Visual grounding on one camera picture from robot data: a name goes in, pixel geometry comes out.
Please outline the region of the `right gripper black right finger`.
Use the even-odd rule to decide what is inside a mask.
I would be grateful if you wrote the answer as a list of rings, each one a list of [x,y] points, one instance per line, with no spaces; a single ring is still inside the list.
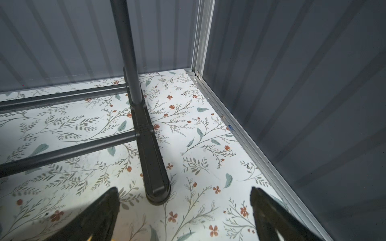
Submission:
[[[252,187],[250,204],[260,241],[321,240],[261,188]]]

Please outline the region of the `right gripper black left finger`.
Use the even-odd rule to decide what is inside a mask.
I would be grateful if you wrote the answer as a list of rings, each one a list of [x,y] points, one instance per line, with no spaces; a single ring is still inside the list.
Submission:
[[[119,192],[112,187],[47,241],[110,241],[120,209]]]

